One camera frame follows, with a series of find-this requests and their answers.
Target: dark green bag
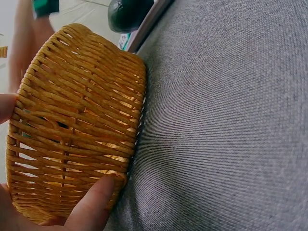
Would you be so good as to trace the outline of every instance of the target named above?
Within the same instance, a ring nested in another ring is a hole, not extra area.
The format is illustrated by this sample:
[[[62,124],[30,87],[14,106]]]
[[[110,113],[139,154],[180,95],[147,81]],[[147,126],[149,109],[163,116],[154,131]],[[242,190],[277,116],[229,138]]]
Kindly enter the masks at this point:
[[[112,0],[108,8],[108,22],[112,31],[129,33],[139,28],[154,0]]]

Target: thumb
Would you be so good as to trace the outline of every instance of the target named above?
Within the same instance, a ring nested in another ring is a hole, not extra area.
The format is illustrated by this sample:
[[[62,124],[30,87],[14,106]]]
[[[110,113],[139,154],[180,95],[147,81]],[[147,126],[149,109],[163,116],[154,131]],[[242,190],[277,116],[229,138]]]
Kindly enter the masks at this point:
[[[16,94],[0,94],[0,124],[7,121],[14,110]]]
[[[115,181],[104,176],[99,179],[73,209],[65,226],[75,231],[101,231],[108,220],[105,210],[113,193]]]

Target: green object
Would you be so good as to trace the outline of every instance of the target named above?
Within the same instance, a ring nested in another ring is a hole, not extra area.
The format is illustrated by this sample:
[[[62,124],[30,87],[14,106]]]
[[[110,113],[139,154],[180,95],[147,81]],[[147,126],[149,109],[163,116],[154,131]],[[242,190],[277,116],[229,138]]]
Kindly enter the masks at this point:
[[[137,30],[153,4],[153,0],[112,0],[108,8],[110,29],[123,34]]]
[[[127,46],[128,46],[128,42],[129,42],[129,38],[130,38],[131,33],[128,34],[122,34],[120,37],[120,41],[118,44],[118,48],[120,48],[123,51],[126,51]]]
[[[32,4],[37,18],[59,12],[59,0],[32,0]]]

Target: gray fabric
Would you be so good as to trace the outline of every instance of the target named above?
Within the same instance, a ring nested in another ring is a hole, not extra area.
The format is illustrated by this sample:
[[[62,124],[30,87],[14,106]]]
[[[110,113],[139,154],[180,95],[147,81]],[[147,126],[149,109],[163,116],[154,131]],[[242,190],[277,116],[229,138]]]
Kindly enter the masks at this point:
[[[108,231],[308,230],[308,6],[176,0]]]

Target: woven basket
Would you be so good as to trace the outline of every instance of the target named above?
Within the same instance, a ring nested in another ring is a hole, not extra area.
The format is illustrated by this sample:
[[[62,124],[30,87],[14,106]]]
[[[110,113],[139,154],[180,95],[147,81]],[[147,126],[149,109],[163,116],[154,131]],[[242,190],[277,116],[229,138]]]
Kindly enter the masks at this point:
[[[0,47],[0,58],[6,58],[8,47]]]
[[[104,174],[115,178],[113,207],[134,154],[145,75],[140,58],[79,24],[44,44],[18,91],[7,139],[18,211],[36,223],[67,217]]]

